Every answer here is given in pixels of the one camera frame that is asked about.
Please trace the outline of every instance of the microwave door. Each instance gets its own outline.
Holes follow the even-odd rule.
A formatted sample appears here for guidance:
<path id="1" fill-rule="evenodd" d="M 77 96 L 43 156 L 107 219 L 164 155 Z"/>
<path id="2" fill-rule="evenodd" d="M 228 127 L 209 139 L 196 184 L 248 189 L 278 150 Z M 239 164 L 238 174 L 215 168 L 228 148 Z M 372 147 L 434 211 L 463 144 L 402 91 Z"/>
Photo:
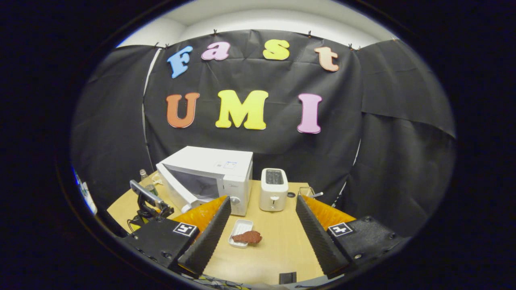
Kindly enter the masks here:
<path id="1" fill-rule="evenodd" d="M 163 164 L 156 164 L 156 168 L 167 183 L 170 199 L 174 205 L 180 208 L 181 213 L 189 211 L 199 203 L 199 200 L 186 189 Z"/>

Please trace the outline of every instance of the screw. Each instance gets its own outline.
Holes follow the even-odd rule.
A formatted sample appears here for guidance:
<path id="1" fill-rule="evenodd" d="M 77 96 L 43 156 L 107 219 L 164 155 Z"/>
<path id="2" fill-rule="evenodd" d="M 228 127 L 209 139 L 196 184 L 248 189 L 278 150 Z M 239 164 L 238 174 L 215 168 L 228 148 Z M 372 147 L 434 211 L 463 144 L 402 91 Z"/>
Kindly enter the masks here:
<path id="1" fill-rule="evenodd" d="M 172 259 L 172 255 L 170 253 L 167 253 L 167 252 L 162 252 L 162 256 L 167 258 L 167 259 Z"/>

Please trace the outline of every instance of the microwave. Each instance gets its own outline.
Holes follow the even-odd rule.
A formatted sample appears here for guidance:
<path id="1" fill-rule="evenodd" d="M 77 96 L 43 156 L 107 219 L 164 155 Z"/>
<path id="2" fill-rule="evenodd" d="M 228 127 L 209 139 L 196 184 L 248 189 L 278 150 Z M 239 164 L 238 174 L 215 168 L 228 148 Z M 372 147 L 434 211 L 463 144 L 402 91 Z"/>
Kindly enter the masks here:
<path id="1" fill-rule="evenodd" d="M 253 153 L 186 146 L 156 164 L 171 201 L 185 213 L 221 196 L 231 214 L 245 216 L 253 176 Z"/>

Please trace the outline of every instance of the wooden table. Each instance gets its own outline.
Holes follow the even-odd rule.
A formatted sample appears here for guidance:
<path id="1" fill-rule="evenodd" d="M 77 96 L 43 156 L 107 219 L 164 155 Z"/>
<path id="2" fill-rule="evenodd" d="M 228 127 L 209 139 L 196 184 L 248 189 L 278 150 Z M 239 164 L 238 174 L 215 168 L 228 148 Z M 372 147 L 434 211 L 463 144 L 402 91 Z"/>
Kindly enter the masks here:
<path id="1" fill-rule="evenodd" d="M 307 183 L 288 183 L 288 190 L 297 194 Z M 156 185 L 156 190 L 175 212 L 168 218 L 181 214 L 171 202 L 166 189 Z M 245 217 L 230 215 L 217 248 L 208 262 L 204 273 L 218 279 L 247 284 L 279 283 L 280 273 L 297 273 L 297 281 L 324 276 L 314 250 L 296 213 L 296 198 L 286 200 L 285 209 L 280 212 L 265 212 L 259 208 L 260 181 L 252 181 L 249 206 Z M 127 220 L 138 210 L 137 195 L 128 190 L 107 211 L 128 232 Z M 246 249 L 232 247 L 228 238 L 238 219 L 251 220 L 253 230 L 261 233 L 262 241 Z"/>

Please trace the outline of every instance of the foam letter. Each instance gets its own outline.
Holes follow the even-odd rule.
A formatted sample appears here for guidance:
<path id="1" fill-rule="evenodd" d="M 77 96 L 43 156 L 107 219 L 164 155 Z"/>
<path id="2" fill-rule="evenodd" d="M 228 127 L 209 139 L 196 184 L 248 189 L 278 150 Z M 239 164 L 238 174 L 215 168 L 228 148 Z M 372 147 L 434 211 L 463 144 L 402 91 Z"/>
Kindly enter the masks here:
<path id="1" fill-rule="evenodd" d="M 310 93 L 302 93 L 298 98 L 303 104 L 303 113 L 301 115 L 301 124 L 297 126 L 297 131 L 312 134 L 321 132 L 321 127 L 317 125 L 317 108 L 319 102 L 323 99 L 316 94 Z"/>
<path id="2" fill-rule="evenodd" d="M 231 127 L 229 114 L 235 127 L 240 127 L 244 117 L 247 115 L 247 121 L 244 127 L 247 129 L 263 130 L 266 124 L 263 122 L 263 107 L 265 99 L 269 97 L 266 91 L 252 91 L 247 96 L 244 103 L 241 103 L 233 90 L 224 90 L 219 92 L 220 98 L 220 115 L 219 120 L 215 122 L 218 128 Z"/>
<path id="3" fill-rule="evenodd" d="M 263 56 L 267 59 L 283 60 L 287 59 L 290 52 L 287 48 L 290 44 L 286 40 L 271 39 L 265 42 Z"/>
<path id="4" fill-rule="evenodd" d="M 229 54 L 230 44 L 227 42 L 215 42 L 208 45 L 209 50 L 202 53 L 201 58 L 204 60 L 223 60 L 226 59 Z"/>
<path id="5" fill-rule="evenodd" d="M 186 116 L 183 119 L 178 118 L 178 104 L 181 99 L 180 94 L 172 94 L 167 97 L 167 121 L 174 128 L 186 128 L 192 124 L 195 117 L 195 103 L 199 98 L 198 93 L 188 93 L 185 99 Z"/>
<path id="6" fill-rule="evenodd" d="M 190 61 L 188 53 L 192 50 L 194 48 L 189 45 L 167 59 L 172 66 L 172 78 L 176 78 L 188 69 L 188 66 L 184 66 L 183 63 L 187 64 Z"/>
<path id="7" fill-rule="evenodd" d="M 338 71 L 338 65 L 334 65 L 332 59 L 333 57 L 337 58 L 338 55 L 335 52 L 331 51 L 331 48 L 318 47 L 314 50 L 319 54 L 319 63 L 321 64 L 322 68 L 332 72 Z"/>

